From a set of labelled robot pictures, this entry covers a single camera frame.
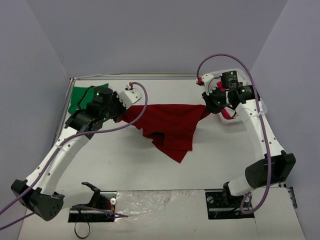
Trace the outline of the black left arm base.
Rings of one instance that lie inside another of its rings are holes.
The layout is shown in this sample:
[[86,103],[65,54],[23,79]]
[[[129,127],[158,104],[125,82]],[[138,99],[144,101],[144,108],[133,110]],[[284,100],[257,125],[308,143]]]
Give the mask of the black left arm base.
[[94,204],[87,203],[82,206],[88,209],[72,207],[68,212],[68,223],[113,223],[116,219],[114,214],[105,213],[94,209],[107,210],[115,212],[117,202],[117,193],[115,191],[103,191],[101,197]]

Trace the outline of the dark red t shirt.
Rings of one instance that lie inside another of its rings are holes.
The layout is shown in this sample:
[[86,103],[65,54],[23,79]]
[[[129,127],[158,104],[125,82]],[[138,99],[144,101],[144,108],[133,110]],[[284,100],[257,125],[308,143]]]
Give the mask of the dark red t shirt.
[[150,104],[133,126],[158,150],[181,163],[193,150],[198,122],[208,115],[210,112],[201,104]]

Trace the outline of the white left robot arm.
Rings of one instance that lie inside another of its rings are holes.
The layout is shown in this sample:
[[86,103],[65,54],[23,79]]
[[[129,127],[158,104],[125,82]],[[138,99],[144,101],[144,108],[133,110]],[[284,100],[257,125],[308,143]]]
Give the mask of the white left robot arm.
[[26,179],[11,185],[16,201],[44,221],[52,220],[65,208],[95,209],[100,205],[101,190],[89,182],[82,182],[76,190],[58,190],[57,185],[78,152],[102,131],[103,124],[117,122],[142,97],[130,85],[121,92],[102,86],[91,89],[91,100],[86,107],[77,102],[77,109],[40,165]]

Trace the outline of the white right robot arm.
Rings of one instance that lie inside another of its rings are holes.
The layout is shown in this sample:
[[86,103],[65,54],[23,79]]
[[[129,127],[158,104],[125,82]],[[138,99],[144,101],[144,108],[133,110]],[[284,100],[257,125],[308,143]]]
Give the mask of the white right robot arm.
[[254,148],[255,162],[244,170],[243,176],[224,185],[222,202],[232,207],[239,202],[241,195],[267,184],[285,182],[296,158],[278,142],[253,85],[246,82],[236,70],[216,75],[206,73],[198,78],[197,84],[204,86],[202,98],[209,112],[218,114],[225,108],[231,108],[237,113]]

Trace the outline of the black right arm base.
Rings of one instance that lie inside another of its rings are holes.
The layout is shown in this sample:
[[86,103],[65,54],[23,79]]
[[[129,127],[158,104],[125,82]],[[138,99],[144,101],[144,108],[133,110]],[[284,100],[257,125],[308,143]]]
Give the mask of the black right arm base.
[[224,198],[223,191],[206,190],[205,200],[207,208],[207,217],[209,220],[239,220],[254,219],[255,215],[243,214],[240,210],[242,197],[236,196],[230,202]]

